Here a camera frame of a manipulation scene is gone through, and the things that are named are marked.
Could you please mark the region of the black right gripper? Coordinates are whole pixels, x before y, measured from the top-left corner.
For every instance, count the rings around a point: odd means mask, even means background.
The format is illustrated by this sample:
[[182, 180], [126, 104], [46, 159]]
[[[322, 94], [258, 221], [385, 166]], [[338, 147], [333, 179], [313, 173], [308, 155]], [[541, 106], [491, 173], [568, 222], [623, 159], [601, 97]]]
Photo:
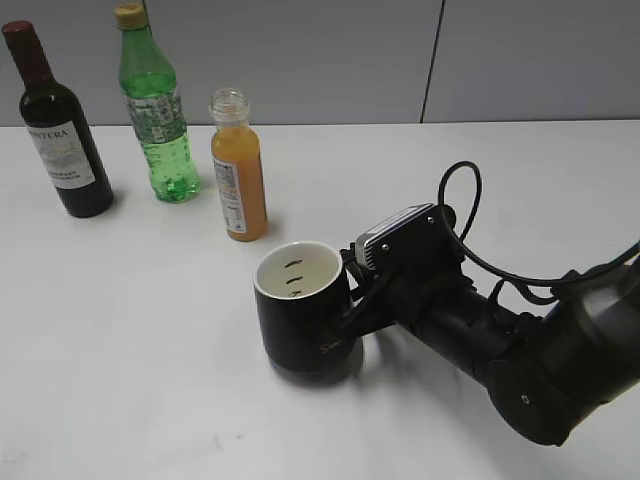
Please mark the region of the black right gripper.
[[365, 336], [394, 323], [427, 345], [437, 341], [466, 344], [473, 337], [473, 322], [464, 315], [463, 300], [470, 296], [471, 280], [461, 271], [463, 255], [451, 245], [452, 262], [439, 268], [401, 266], [371, 272], [356, 260], [354, 247], [341, 249], [347, 276], [355, 281], [349, 290], [351, 307], [338, 321], [342, 336]]

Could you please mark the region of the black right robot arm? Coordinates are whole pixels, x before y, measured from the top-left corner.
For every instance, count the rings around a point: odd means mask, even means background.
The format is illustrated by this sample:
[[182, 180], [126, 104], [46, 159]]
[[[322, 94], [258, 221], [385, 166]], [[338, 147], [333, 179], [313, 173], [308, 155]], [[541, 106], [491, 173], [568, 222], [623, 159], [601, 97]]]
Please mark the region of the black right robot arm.
[[542, 317], [482, 296], [462, 272], [449, 206], [408, 207], [341, 253], [356, 280], [346, 336], [398, 325], [484, 386], [520, 435], [560, 445], [639, 381], [639, 267], [569, 273]]

